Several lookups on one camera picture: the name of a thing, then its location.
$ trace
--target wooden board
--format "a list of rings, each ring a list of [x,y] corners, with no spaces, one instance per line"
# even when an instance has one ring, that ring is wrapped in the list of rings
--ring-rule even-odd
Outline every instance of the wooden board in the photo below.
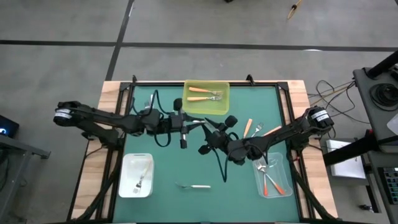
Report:
[[[138,81],[151,83],[159,81]],[[307,91],[305,89],[304,81],[302,80],[273,80],[273,81],[257,81],[257,82],[287,82],[289,84],[290,97],[292,99],[292,106],[295,117],[301,116],[304,111],[310,107],[308,101]],[[114,112],[116,107],[116,101],[119,93],[119,81],[108,81],[104,82],[101,97],[99,99],[98,109],[109,112]],[[290,122],[289,114],[287,111],[287,104],[285,97],[282,96],[282,104],[285,111],[285,120],[287,123]],[[123,100],[122,110],[126,105],[126,99]],[[319,146],[319,142],[311,139],[310,144]],[[88,145],[87,153],[94,151],[101,147],[98,141],[92,141]],[[326,167],[323,163],[322,152],[318,149],[307,147],[303,151],[303,158],[305,161],[305,168],[307,171],[308,182],[311,191],[315,194],[320,203],[326,208],[326,210],[337,217],[337,211],[335,207],[335,201],[331,192],[328,175],[326,173]],[[87,208],[87,206],[93,201],[97,195],[102,180],[102,173],[104,171],[104,164],[106,159],[106,149],[102,149],[88,157],[84,163],[83,171],[81,174],[80,182],[78,183],[78,192],[76,195],[75,204],[73,206],[72,218],[79,217]],[[109,207],[109,195],[110,191],[105,198],[103,217],[107,216]],[[300,202],[303,208],[303,216],[308,217],[307,204],[304,193],[299,189]]]

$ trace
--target black floor stripe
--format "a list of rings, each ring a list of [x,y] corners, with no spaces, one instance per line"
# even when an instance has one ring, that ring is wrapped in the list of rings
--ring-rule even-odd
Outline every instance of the black floor stripe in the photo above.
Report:
[[[121,47],[157,49],[244,49],[244,50],[321,50],[340,52],[395,52],[398,47],[338,47],[309,45],[256,45],[256,44],[191,44],[125,42]]]
[[[130,19],[130,12],[132,11],[132,4],[134,0],[129,0],[126,8],[126,12],[124,13],[122,26],[120,27],[118,40],[116,42],[116,46],[114,47],[111,62],[109,63],[108,71],[106,72],[105,81],[111,81],[113,77],[114,68],[116,66],[116,62],[118,61],[121,44],[124,38],[124,34],[126,33],[127,24]]]
[[[43,40],[0,40],[3,45],[43,45],[43,46],[82,46],[82,47],[113,47],[116,42],[92,41],[43,41]]]

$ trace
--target concrete floor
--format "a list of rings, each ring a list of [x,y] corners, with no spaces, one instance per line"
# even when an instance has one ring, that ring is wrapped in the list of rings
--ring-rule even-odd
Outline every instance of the concrete floor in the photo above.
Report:
[[[0,40],[115,42],[128,0],[0,0]],[[285,17],[295,0],[136,0],[125,42],[183,42],[266,45],[393,47],[398,36],[394,0],[308,0],[294,17]],[[35,159],[18,192],[16,215],[28,223],[66,219],[86,140],[76,128],[52,122],[58,101],[96,106],[113,47],[0,45],[0,113],[17,121],[18,138],[52,151]],[[315,93],[321,79],[339,85],[356,68],[371,67],[389,52],[309,52],[299,50],[121,49],[113,80],[255,79],[305,80]],[[355,88],[349,112],[367,121]],[[346,110],[345,97],[334,105]],[[337,136],[361,137],[367,124],[334,118]],[[363,186],[331,179],[339,217],[356,222],[389,223],[386,213],[364,212]]]

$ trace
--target yellow plastic tray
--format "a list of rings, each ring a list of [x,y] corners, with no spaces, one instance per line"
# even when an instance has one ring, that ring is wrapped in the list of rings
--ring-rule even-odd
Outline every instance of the yellow plastic tray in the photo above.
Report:
[[[221,100],[188,101],[188,97],[211,97],[212,93],[190,91],[190,87],[210,91],[222,91]],[[224,115],[229,110],[229,83],[217,81],[186,80],[182,98],[182,108],[188,113]]]

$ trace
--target green table surface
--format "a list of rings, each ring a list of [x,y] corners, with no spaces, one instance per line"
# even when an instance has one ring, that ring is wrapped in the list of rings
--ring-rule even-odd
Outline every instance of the green table surface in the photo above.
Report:
[[[182,86],[137,86],[134,90],[137,110],[144,107],[153,91],[159,91],[162,107],[172,111],[173,101],[181,98]],[[277,93],[274,87],[234,87],[230,89],[230,108],[224,116],[191,114],[223,122],[228,115],[234,115],[238,123],[228,131],[242,137],[249,118],[255,126],[263,122],[259,135],[282,124]],[[158,136],[161,144],[166,135]],[[116,199],[115,223],[126,222],[297,222],[299,215],[295,195],[280,198],[264,198],[259,195],[252,162],[246,160],[243,166],[228,164],[228,179],[224,183],[214,152],[200,155],[198,149],[205,144],[201,128],[187,136],[188,148],[180,148],[179,133],[172,134],[168,147],[159,147],[154,138],[143,135],[139,138],[127,136],[124,154],[150,153],[154,158],[153,193],[147,198]],[[276,144],[269,152],[286,153],[285,142]],[[222,164],[226,155],[219,151]],[[283,166],[290,186],[292,178],[286,159]],[[181,189],[175,182],[185,185],[210,185],[211,189]]]

